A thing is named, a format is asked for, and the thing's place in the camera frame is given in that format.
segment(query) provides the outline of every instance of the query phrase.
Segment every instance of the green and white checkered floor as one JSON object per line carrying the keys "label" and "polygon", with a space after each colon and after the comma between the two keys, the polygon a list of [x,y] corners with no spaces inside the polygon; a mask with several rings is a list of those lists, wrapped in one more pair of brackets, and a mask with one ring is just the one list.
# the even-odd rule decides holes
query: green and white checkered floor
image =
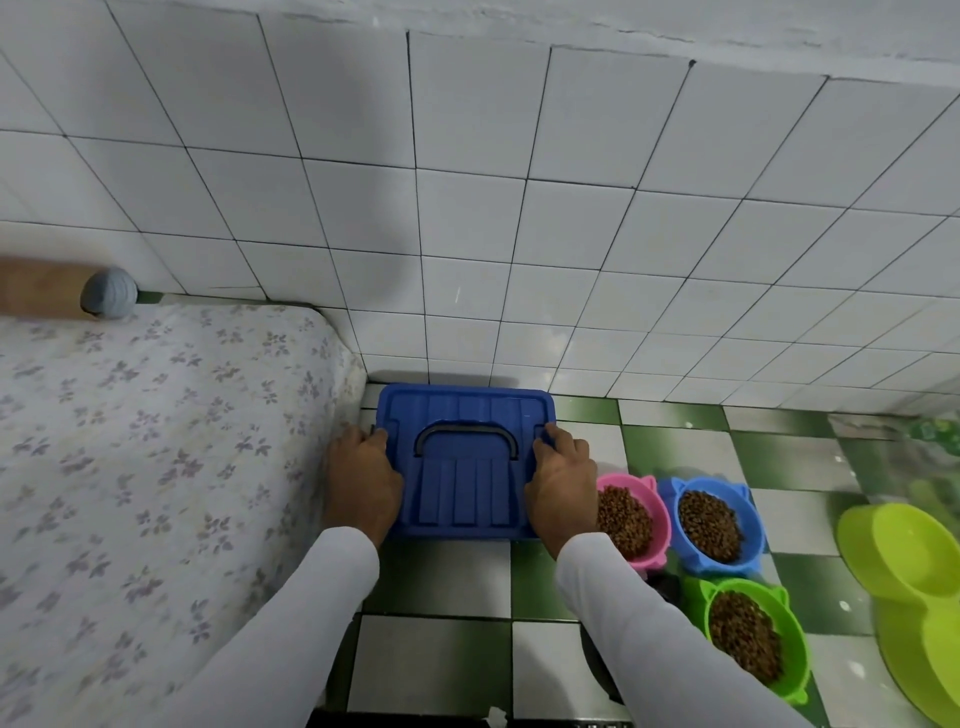
{"label": "green and white checkered floor", "polygon": [[[381,388],[369,385],[362,426]],[[709,473],[752,488],[770,542],[762,576],[788,590],[809,641],[814,679],[800,710],[813,725],[930,725],[887,672],[871,599],[833,539],[840,514],[867,502],[845,452],[869,462],[861,438],[886,437],[883,418],[835,433],[820,412],[554,400],[601,473]],[[540,542],[388,542],[381,564],[331,674],[328,710],[486,716],[495,706],[515,719],[628,719],[588,670]]]}

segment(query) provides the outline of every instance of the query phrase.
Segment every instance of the lime green double bowl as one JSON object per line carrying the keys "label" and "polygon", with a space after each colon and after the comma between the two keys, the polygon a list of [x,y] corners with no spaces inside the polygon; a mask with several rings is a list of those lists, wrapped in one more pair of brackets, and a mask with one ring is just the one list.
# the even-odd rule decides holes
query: lime green double bowl
{"label": "lime green double bowl", "polygon": [[851,572],[874,597],[876,635],[911,702],[960,728],[960,546],[933,517],[903,503],[851,508],[837,525]]}

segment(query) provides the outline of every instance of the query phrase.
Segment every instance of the left hand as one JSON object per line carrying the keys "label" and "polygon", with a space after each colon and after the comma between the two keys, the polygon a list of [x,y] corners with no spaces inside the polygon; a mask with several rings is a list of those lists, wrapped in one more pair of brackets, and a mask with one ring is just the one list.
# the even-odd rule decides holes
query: left hand
{"label": "left hand", "polygon": [[368,437],[348,425],[326,451],[324,525],[352,526],[380,548],[402,499],[403,476],[387,459],[387,430]]}

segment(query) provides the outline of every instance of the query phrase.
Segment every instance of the mattress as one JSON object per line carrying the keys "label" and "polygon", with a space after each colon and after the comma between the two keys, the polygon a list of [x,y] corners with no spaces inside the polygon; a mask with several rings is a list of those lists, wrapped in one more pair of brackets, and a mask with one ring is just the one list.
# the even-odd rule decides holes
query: mattress
{"label": "mattress", "polygon": [[0,722],[132,725],[320,531],[365,376],[316,311],[0,319]]}

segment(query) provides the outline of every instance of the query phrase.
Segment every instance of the black handle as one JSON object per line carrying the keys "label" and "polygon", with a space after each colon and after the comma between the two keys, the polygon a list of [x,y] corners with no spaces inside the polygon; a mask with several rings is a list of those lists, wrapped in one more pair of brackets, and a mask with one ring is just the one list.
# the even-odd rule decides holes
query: black handle
{"label": "black handle", "polygon": [[479,423],[436,423],[431,425],[417,435],[417,442],[414,443],[414,455],[423,457],[423,443],[434,432],[482,432],[490,435],[500,435],[507,440],[507,445],[510,446],[510,459],[517,460],[520,455],[516,437],[509,429],[504,429],[500,425],[480,425]]}

